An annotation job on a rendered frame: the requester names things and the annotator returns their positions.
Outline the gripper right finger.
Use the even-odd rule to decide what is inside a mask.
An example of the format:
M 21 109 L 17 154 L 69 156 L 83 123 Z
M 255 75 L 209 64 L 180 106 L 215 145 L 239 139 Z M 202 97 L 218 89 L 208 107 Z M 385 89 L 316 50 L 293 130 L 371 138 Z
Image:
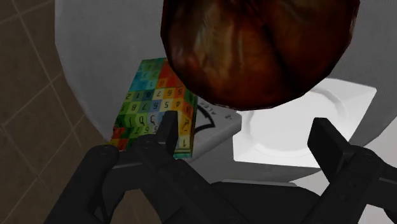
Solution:
M 397 168 L 351 145 L 327 118 L 315 118 L 307 141 L 329 185 L 301 224 L 358 224 L 366 207 L 397 224 Z

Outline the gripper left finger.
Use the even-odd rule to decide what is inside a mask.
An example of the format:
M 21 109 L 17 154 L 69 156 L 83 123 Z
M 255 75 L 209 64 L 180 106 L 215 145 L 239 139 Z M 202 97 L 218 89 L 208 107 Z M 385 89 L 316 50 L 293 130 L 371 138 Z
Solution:
M 248 224 L 247 218 L 184 160 L 174 159 L 178 114 L 125 152 L 87 151 L 43 224 L 111 224 L 125 192 L 143 189 L 162 224 Z

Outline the colourful number-checkered box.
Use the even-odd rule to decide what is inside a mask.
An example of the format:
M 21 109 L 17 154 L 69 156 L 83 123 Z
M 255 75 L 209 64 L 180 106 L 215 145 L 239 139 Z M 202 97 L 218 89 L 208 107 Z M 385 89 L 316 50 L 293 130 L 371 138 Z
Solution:
M 176 158 L 193 154 L 197 96 L 171 69 L 166 58 L 142 60 L 113 126 L 110 144 L 125 151 L 139 137 L 155 134 L 166 111 L 178 112 Z

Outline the grey box with black print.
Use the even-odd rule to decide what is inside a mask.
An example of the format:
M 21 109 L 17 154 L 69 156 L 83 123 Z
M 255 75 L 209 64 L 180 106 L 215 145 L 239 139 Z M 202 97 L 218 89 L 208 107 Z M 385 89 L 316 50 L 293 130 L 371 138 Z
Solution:
M 241 130 L 242 117 L 235 110 L 198 98 L 193 152 L 188 163 L 200 158 Z

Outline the reddish brown round bowl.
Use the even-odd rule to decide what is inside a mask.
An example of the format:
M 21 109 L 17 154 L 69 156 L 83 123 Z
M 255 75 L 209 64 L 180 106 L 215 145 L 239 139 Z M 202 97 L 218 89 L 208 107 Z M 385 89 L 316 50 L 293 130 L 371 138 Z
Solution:
M 360 0 L 163 0 L 169 65 L 206 101 L 274 108 L 325 79 L 349 46 Z

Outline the white square plate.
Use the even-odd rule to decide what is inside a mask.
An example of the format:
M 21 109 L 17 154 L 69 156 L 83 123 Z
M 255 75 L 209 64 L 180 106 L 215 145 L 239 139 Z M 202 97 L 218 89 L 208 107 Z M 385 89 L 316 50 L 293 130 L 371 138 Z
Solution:
M 376 93 L 374 87 L 326 78 L 305 95 L 283 105 L 242 111 L 242 128 L 233 136 L 233 159 L 317 168 L 307 147 L 313 119 L 327 118 L 350 140 Z

